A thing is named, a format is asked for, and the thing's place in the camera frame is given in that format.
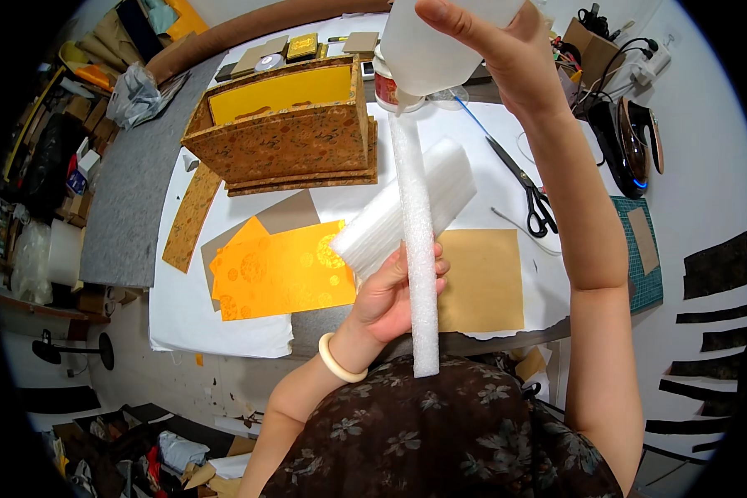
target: power strip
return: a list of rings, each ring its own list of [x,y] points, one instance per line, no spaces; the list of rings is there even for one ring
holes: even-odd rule
[[[642,58],[639,61],[638,66],[633,66],[633,74],[637,79],[637,83],[642,86],[650,85],[651,82],[655,81],[661,71],[667,67],[667,64],[672,60],[669,50],[662,44],[659,44],[659,49],[653,54],[653,58],[648,60]]]

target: white plastic glue bottle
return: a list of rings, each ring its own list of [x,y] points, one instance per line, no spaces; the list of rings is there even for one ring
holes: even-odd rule
[[[397,115],[424,95],[462,85],[482,59],[475,50],[418,17],[416,1],[397,0],[381,36],[381,53],[397,85]],[[512,22],[523,0],[453,0],[453,3],[502,28]]]

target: person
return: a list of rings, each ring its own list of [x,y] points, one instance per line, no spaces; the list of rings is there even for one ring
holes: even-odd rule
[[[438,375],[413,378],[403,356],[348,384],[317,355],[271,393],[239,495],[627,495],[644,435],[627,245],[562,93],[542,15],[525,2],[499,29],[446,0],[419,0],[415,10],[484,57],[547,189],[570,283],[564,423],[493,366],[444,356]],[[449,264],[438,244],[435,255],[442,293]],[[402,245],[361,286],[329,354],[361,373],[409,328]]]

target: fabric-covered box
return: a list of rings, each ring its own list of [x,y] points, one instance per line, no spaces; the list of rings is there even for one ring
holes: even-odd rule
[[[231,193],[264,186],[287,190],[320,180],[376,183],[370,125],[359,57],[336,56],[208,90],[181,143]]]

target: black-handled scissors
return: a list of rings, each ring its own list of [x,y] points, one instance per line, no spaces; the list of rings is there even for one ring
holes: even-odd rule
[[[537,185],[531,181],[531,178],[528,177],[526,172],[520,169],[520,166],[518,166],[515,160],[511,158],[503,147],[501,147],[501,145],[489,134],[487,134],[487,141],[492,147],[492,150],[494,150],[503,163],[507,165],[509,171],[518,178],[520,184],[522,184],[523,188],[526,189],[526,201],[528,202],[528,218],[526,224],[528,225],[529,234],[537,238],[546,236],[548,234],[548,228],[546,228],[546,225],[553,230],[554,234],[558,234],[559,230],[556,227],[556,222],[545,206],[545,204],[547,204],[548,207],[550,207],[548,196],[539,191]],[[537,229],[535,229],[531,224],[532,219],[537,224]]]

